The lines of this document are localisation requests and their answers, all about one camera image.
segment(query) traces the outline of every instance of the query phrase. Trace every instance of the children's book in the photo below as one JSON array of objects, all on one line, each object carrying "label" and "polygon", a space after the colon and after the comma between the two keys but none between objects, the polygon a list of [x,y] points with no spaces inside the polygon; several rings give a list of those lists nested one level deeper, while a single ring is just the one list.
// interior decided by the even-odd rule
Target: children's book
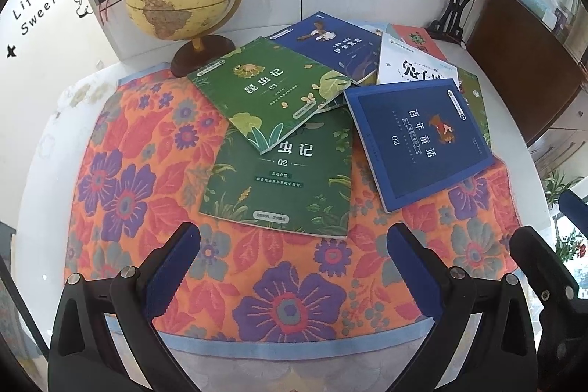
[{"label": "children's book", "polygon": [[324,12],[276,32],[269,39],[351,77],[354,84],[377,70],[380,37]]},{"label": "children's book", "polygon": [[349,77],[263,37],[188,78],[262,154],[351,85]]},{"label": "children's book", "polygon": [[493,163],[451,79],[348,89],[345,98],[387,213]]},{"label": "children's book", "polygon": [[452,79],[459,86],[458,68],[382,33],[379,84],[436,79]]},{"label": "children's book", "polygon": [[293,233],[347,236],[352,128],[345,107],[320,113],[260,156],[230,127],[200,212]]}]

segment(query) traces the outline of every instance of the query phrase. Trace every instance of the globe stand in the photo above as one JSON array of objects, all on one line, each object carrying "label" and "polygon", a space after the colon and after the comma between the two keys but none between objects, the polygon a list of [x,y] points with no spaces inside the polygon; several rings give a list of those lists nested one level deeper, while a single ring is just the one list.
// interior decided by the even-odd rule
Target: globe stand
[{"label": "globe stand", "polygon": [[211,60],[222,57],[233,50],[233,41],[226,37],[218,35],[197,37],[176,52],[171,65],[172,74],[177,78],[186,77]]}]

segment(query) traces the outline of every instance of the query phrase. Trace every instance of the light blue tablecloth border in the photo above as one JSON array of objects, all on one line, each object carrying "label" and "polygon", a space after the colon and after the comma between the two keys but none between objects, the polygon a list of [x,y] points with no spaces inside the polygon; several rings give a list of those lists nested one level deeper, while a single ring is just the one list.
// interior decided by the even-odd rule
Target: light blue tablecloth border
[{"label": "light blue tablecloth border", "polygon": [[126,77],[122,77],[119,79],[118,86],[125,85],[129,83],[131,80],[140,79],[141,77],[145,77],[146,75],[153,74],[155,72],[159,72],[160,70],[165,70],[169,68],[169,62],[161,62],[161,64],[154,65],[153,67],[146,68],[145,70],[141,70],[131,75],[127,75]]},{"label": "light blue tablecloth border", "polygon": [[[122,333],[116,318],[107,316],[107,324],[112,332]],[[201,356],[216,356],[228,359],[308,360],[347,356],[398,346],[427,335],[432,326],[433,320],[426,318],[390,331],[333,341],[305,343],[225,342],[184,337],[164,332],[160,332],[159,335],[168,348]]]}]

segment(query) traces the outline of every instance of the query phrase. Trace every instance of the white table surface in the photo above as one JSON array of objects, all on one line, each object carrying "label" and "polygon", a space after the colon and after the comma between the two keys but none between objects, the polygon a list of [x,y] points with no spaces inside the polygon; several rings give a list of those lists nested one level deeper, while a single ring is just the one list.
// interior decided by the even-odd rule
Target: white table surface
[{"label": "white table surface", "polygon": [[[282,27],[286,26],[248,29],[225,35],[236,45],[243,45]],[[548,206],[539,176],[504,102],[466,50],[455,44],[437,43],[451,63],[477,75],[480,81],[492,150],[508,168],[522,225],[531,225],[537,231],[549,231]],[[160,62],[171,61],[177,48],[175,44],[162,47],[81,79],[61,95],[56,110],[59,114],[52,115],[47,122],[22,196],[12,273],[26,305],[48,341],[64,283],[65,250],[75,183],[94,124],[119,79]],[[75,93],[86,85],[90,87],[83,101],[75,107],[70,106]],[[404,350],[410,350],[412,355],[416,349],[405,347]],[[381,385],[390,379],[388,376],[378,377],[376,381]]]}]

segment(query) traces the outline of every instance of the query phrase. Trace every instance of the wooden cabinet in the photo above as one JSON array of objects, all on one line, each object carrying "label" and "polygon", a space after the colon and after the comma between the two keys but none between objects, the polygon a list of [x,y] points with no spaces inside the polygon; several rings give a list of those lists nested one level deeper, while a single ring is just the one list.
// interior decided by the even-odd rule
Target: wooden cabinet
[{"label": "wooden cabinet", "polygon": [[517,0],[486,0],[467,50],[495,86],[527,145],[580,92],[583,71]]}]

